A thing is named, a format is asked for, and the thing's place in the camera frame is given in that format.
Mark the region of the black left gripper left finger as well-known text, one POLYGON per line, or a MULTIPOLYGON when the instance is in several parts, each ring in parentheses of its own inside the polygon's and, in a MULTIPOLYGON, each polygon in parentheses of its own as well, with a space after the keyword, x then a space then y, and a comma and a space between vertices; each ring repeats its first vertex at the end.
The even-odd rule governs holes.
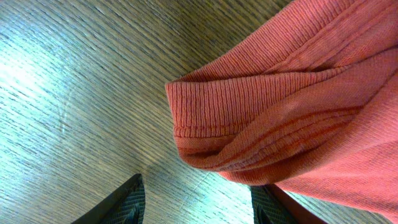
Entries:
POLYGON ((72 224, 143 224, 146 195, 141 174, 135 174, 72 224))

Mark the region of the orange printed t-shirt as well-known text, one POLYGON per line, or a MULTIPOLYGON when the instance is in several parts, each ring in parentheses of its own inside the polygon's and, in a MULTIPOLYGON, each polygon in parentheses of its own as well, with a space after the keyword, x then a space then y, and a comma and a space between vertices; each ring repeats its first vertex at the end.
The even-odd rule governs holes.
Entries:
POLYGON ((190 166, 397 221, 396 0, 294 0, 165 90, 190 166))

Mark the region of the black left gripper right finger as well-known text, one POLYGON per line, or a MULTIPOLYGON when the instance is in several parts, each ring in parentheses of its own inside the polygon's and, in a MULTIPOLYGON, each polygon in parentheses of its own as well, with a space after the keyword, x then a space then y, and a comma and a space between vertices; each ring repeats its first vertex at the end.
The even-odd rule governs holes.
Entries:
POLYGON ((275 184, 250 190, 255 224, 326 224, 275 184))

